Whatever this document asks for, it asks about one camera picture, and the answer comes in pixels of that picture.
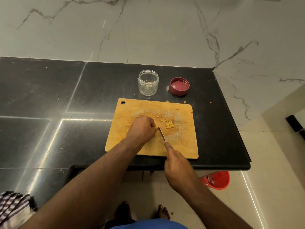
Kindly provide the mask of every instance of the forearm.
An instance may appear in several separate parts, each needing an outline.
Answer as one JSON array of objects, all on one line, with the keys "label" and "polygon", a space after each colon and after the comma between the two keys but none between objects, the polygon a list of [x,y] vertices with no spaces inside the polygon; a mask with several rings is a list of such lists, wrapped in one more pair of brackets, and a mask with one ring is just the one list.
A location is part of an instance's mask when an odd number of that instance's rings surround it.
[{"label": "forearm", "polygon": [[141,149],[124,139],[71,180],[27,223],[25,228],[94,228],[105,214],[132,158]]},{"label": "forearm", "polygon": [[181,194],[199,216],[207,229],[251,229],[251,227],[230,208],[223,204],[202,183]]}]

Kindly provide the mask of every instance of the foot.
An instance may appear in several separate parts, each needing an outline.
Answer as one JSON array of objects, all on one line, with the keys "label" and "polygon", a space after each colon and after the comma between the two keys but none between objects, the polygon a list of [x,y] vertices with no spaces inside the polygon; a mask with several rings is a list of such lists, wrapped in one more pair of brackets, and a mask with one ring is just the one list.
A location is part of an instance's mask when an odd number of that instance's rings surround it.
[{"label": "foot", "polygon": [[127,201],[123,201],[116,209],[114,216],[115,219],[117,218],[131,218],[132,213],[130,211],[130,206]]},{"label": "foot", "polygon": [[163,207],[161,204],[156,213],[156,219],[168,219],[170,220],[170,214],[168,213],[166,207]]}]

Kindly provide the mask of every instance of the hand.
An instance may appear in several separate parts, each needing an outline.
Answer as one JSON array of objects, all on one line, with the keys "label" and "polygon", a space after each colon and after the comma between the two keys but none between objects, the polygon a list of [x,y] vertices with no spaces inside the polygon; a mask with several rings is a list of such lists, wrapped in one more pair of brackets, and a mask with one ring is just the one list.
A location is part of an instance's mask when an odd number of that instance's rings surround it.
[{"label": "hand", "polygon": [[155,134],[157,130],[155,126],[156,124],[151,117],[139,116],[129,127],[126,138],[131,139],[139,146],[144,146]]},{"label": "hand", "polygon": [[200,187],[201,182],[191,163],[167,141],[164,142],[164,146],[167,150],[164,171],[170,186],[181,196]]}]

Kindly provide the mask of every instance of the blue shirt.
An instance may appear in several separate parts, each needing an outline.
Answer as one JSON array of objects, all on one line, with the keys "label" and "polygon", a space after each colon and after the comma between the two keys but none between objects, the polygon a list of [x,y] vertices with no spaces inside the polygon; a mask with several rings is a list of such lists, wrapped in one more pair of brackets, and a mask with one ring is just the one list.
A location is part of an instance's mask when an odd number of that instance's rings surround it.
[{"label": "blue shirt", "polygon": [[187,227],[167,219],[147,219],[132,224],[115,226],[113,229],[187,229]]}]

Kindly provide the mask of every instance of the cutting board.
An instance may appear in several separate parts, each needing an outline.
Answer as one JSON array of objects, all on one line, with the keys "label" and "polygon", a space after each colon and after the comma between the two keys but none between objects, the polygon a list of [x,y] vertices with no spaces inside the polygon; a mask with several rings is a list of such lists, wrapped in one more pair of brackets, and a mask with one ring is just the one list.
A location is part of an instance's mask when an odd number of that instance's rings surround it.
[{"label": "cutting board", "polygon": [[[106,152],[126,137],[133,120],[141,115],[154,119],[156,126],[161,128],[165,139],[175,150],[180,151],[186,158],[198,158],[198,147],[191,105],[124,98],[120,98],[117,102],[105,146]],[[179,126],[166,128],[165,122],[161,122],[161,120],[165,119]],[[155,135],[143,146],[138,154],[167,156],[167,151],[159,131],[156,131]]]}]

